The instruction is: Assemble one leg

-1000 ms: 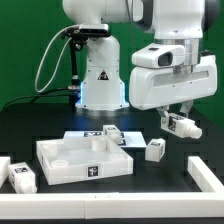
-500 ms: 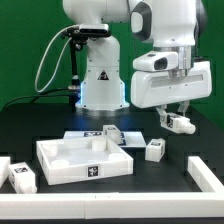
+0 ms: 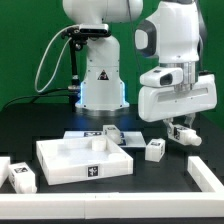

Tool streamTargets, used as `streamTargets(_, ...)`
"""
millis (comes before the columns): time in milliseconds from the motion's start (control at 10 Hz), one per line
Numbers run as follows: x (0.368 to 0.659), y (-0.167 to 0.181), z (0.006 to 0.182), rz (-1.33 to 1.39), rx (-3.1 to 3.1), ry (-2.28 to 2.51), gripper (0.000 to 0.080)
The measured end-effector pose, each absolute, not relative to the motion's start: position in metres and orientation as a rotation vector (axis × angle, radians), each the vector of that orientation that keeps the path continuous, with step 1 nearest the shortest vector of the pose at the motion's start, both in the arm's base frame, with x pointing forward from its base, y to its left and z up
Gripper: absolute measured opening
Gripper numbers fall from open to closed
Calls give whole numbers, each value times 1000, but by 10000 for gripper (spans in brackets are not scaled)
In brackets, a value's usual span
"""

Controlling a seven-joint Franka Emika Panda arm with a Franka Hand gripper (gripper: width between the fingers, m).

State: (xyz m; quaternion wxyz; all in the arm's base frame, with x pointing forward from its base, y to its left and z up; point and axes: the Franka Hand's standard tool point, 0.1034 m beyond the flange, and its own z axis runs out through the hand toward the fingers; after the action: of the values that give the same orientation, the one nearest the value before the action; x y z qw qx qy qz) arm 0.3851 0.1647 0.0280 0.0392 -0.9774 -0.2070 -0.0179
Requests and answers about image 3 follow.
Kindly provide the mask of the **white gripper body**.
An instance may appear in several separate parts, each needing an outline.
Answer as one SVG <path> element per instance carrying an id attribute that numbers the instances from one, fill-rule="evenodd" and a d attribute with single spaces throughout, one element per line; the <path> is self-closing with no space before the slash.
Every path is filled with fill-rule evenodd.
<path id="1" fill-rule="evenodd" d="M 200 76 L 189 91 L 176 92 L 173 87 L 142 87 L 138 113 L 142 120 L 154 122 L 213 109 L 217 104 L 215 77 Z"/>

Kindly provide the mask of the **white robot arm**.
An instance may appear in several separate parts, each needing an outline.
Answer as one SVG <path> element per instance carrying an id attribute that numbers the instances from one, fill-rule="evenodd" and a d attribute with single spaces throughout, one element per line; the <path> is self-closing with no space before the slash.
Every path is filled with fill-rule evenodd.
<path id="1" fill-rule="evenodd" d="M 77 23 L 73 40 L 87 46 L 87 68 L 76 106 L 92 112 L 127 107 L 119 77 L 120 46 L 108 24 L 138 18 L 143 0 L 62 0 L 62 4 Z M 203 29 L 198 0 L 161 0 L 135 31 L 137 50 L 159 59 L 157 67 L 140 76 L 139 116 L 147 122 L 164 121 L 170 135 L 175 117 L 184 115 L 191 125 L 197 112 L 217 104 L 214 75 L 200 76 L 196 68 Z"/>

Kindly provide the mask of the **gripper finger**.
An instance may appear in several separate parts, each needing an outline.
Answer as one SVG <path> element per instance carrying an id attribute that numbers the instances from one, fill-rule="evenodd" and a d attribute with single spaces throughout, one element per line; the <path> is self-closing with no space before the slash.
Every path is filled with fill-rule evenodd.
<path id="1" fill-rule="evenodd" d="M 196 114 L 195 114 L 195 113 L 188 114 L 188 115 L 186 116 L 186 119 L 185 119 L 185 124 L 186 124 L 189 128 L 191 128 L 192 125 L 193 125 L 193 123 L 194 123 L 195 118 L 196 118 Z"/>
<path id="2" fill-rule="evenodd" d="M 172 119 L 164 119 L 163 123 L 166 126 L 167 129 L 167 135 L 168 137 L 173 137 L 174 136 L 174 124 Z"/>

